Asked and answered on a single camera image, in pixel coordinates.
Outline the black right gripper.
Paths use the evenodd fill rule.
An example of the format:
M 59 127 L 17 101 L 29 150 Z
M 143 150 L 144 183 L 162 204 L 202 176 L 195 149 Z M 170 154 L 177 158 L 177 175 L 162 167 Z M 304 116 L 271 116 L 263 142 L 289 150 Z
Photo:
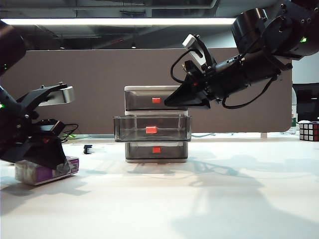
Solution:
M 210 109 L 208 100 L 223 100 L 251 86 L 244 61 L 234 58 L 207 66 L 205 70 L 188 60 L 185 62 L 185 71 L 185 84 L 180 85 L 165 99 L 166 106 Z

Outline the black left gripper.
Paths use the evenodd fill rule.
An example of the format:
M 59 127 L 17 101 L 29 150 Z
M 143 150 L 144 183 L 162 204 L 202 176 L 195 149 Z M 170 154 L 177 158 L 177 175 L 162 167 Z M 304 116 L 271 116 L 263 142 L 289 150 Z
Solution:
M 27 160 L 50 169 L 66 162 L 59 135 L 65 124 L 55 119 L 33 123 L 7 109 L 0 111 L 0 158 L 7 162 Z

